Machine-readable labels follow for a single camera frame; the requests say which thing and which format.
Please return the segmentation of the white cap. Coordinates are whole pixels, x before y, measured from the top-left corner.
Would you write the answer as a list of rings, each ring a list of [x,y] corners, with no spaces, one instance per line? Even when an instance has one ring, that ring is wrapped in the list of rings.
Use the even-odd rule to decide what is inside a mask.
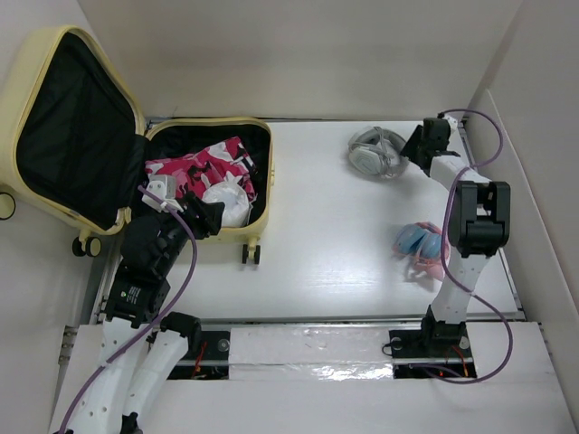
[[[234,182],[223,181],[209,187],[203,194],[204,203],[223,203],[222,226],[241,228],[249,221],[252,204],[245,190]]]

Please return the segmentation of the grey white headphones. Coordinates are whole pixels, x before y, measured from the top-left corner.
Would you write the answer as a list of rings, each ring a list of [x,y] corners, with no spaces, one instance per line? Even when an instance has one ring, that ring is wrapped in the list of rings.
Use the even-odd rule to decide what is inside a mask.
[[[348,141],[348,160],[363,175],[393,179],[409,165],[402,156],[406,140],[393,130],[367,127]]]

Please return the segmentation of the pink camouflage shorts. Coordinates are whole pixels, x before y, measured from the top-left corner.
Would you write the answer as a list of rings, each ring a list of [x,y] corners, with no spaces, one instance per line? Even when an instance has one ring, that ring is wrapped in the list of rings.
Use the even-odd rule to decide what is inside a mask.
[[[251,174],[255,170],[256,164],[239,137],[225,139],[197,153],[149,160],[145,166],[148,176],[173,176],[176,179],[178,199],[187,193],[194,193],[202,198],[211,186],[221,182],[233,182],[246,192],[251,203],[257,197],[251,180]]]

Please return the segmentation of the blue pink headphones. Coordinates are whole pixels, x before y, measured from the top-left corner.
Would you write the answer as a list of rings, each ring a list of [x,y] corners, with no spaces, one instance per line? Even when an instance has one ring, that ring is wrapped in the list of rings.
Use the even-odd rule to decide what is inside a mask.
[[[441,254],[441,248],[448,248],[442,237],[442,230],[431,222],[406,224],[394,238],[392,250],[395,254],[410,258],[413,267],[425,272],[430,278],[443,281],[445,272],[442,260],[449,257]]]

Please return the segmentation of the yellow hard-shell suitcase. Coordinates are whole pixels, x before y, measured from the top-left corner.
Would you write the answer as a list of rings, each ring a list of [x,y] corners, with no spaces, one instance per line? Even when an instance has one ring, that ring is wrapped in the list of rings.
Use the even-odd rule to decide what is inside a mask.
[[[120,232],[142,210],[137,187],[146,161],[197,153],[239,137],[256,164],[249,221],[214,241],[240,242],[243,261],[259,261],[269,217],[273,141],[257,118],[169,118],[147,122],[99,44],[80,27],[28,34],[1,94],[3,219],[14,198],[76,228],[72,253],[99,255],[101,238]]]

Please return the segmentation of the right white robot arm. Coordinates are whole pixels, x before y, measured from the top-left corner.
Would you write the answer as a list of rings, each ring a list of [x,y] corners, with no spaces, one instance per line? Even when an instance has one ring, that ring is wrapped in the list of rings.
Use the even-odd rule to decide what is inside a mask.
[[[435,356],[465,336],[468,305],[481,271],[506,245],[510,231],[510,185],[493,182],[450,151],[448,119],[425,118],[412,133],[402,155],[444,186],[449,199],[442,238],[450,252],[441,288],[427,308],[413,345]]]

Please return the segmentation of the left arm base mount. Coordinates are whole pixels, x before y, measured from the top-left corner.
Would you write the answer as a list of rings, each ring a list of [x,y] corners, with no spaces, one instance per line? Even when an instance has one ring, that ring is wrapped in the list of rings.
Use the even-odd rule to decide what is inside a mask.
[[[200,344],[173,368],[169,380],[227,380],[231,333],[209,330],[201,334]]]

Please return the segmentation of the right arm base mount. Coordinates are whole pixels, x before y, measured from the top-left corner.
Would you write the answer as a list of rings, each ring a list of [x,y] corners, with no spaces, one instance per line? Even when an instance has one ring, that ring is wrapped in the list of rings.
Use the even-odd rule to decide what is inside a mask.
[[[418,329],[395,329],[381,350],[391,358],[398,380],[478,377],[467,334],[457,344],[426,344]]]

